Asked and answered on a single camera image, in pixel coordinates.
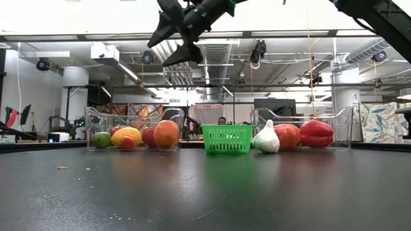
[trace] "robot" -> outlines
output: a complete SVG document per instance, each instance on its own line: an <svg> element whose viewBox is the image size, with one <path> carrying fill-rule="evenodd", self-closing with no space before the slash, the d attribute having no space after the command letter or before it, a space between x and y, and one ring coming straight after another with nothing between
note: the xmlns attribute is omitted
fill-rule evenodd
<svg viewBox="0 0 411 231"><path fill-rule="evenodd" d="M148 47L154 47L175 33L180 33L184 44L164 61L163 66L181 62L200 63L201 50L194 45L204 31L226 12L234 17L237 4L247 0L183 0L183 8L177 0L157 0L161 7L160 21ZM392 0L329 0L338 11L352 17L361 27L383 37L405 59L411 62L411 18ZM364 25L363 19L372 28Z"/></svg>

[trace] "dark table surface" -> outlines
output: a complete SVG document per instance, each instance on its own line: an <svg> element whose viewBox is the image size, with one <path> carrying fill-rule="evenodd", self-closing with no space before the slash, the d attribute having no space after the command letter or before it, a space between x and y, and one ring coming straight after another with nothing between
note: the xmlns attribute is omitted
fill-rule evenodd
<svg viewBox="0 0 411 231"><path fill-rule="evenodd" d="M32 151L0 185L0 230L411 230L408 153Z"/></svg>

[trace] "red bell pepper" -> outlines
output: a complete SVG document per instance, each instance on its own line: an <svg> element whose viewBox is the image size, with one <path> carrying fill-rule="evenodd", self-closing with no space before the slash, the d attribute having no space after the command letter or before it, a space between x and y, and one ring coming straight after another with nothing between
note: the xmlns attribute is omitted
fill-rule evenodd
<svg viewBox="0 0 411 231"><path fill-rule="evenodd" d="M301 144L311 148L325 148L333 143L333 128L327 123L311 120L300 128Z"/></svg>

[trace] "person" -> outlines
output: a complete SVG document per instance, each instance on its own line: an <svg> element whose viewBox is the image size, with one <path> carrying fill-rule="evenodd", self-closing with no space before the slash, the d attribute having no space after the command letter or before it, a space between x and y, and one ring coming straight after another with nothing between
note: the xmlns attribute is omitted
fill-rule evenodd
<svg viewBox="0 0 411 231"><path fill-rule="evenodd" d="M227 119L225 117L218 118L218 125L226 125Z"/></svg>

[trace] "patterned curtain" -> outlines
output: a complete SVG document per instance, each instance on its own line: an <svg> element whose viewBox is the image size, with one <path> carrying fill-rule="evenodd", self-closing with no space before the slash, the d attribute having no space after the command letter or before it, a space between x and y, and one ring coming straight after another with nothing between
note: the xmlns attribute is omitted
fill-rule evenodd
<svg viewBox="0 0 411 231"><path fill-rule="evenodd" d="M408 123L402 114L395 114L400 108L411 107L411 103L361 104L361 125L364 142L404 144L402 135L408 133Z"/></svg>
<svg viewBox="0 0 411 231"><path fill-rule="evenodd" d="M97 106L97 111L100 113L110 113L110 105ZM118 116L127 116L127 106L126 105L113 105L113 110L111 114Z"/></svg>
<svg viewBox="0 0 411 231"><path fill-rule="evenodd" d="M132 126L140 131L143 131L147 126L156 125L162 119L162 105L128 105L128 116L138 116L131 119Z"/></svg>

